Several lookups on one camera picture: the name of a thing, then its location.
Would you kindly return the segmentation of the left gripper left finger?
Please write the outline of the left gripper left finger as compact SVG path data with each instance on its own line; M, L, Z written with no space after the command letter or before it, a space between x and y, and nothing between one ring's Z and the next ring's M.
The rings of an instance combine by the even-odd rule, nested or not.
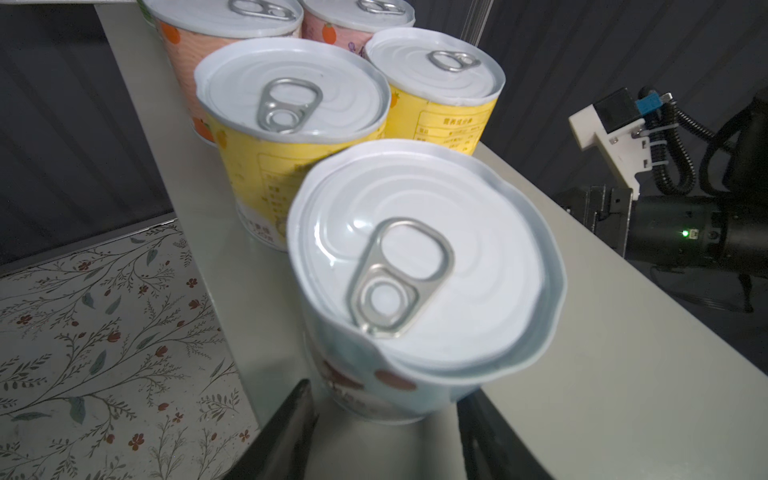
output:
M302 379L223 479L303 479L317 421L310 381Z

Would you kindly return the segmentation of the can row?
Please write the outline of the can row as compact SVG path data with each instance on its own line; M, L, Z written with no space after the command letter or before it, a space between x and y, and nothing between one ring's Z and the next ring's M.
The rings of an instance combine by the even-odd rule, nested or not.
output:
M567 293L532 202L431 143L365 142L316 163L287 240L315 371L341 407L385 424L535 363Z
M506 83L491 56L447 34L412 27L374 34L364 54L390 85L386 139L474 153Z
M197 99L194 71L211 53L233 43L301 36L304 10L287 0L158 0L145 3L185 98L195 133L214 144Z
M302 37L360 55L381 30L412 27L415 10L406 1L304 0Z
M245 229L284 251L287 217L320 160L380 139L391 89L369 61L337 46L293 37L240 41L194 71Z

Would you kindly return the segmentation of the white metal cabinet counter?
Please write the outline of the white metal cabinet counter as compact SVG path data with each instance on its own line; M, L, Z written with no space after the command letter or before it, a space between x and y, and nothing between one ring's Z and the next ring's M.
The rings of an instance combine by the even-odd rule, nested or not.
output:
M137 6L101 4L105 35L260 424L310 376L286 254L243 228L218 154L187 122ZM558 479L763 479L767 378L486 147L476 157L551 227L568 291L552 344L485 393Z

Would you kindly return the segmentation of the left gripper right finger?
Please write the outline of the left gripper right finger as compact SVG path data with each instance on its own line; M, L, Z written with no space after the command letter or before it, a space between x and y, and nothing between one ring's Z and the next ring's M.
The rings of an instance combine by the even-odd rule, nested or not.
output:
M457 403L457 416L468 479L553 479L482 390Z

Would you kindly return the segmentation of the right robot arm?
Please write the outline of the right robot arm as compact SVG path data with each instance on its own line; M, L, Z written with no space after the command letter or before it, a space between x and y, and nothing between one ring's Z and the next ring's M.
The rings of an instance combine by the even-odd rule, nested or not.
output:
M751 313L767 275L767 91L713 131L669 93L619 89L569 118L581 150L597 149L619 184L576 187L556 202L650 279L687 268L734 272L739 304L669 290L677 300Z

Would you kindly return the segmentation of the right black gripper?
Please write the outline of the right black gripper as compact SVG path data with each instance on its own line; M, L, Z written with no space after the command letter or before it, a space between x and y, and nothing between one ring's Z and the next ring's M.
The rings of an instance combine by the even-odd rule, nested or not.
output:
M619 256L626 255L633 209L631 189L575 187L556 194L554 202Z

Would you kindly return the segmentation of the can row front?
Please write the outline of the can row front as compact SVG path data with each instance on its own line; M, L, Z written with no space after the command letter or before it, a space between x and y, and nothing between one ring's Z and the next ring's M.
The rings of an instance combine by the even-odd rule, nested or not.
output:
M214 144L197 99L194 71L211 53L233 43L301 36L304 10L287 0L158 0L145 3L185 98L195 133Z

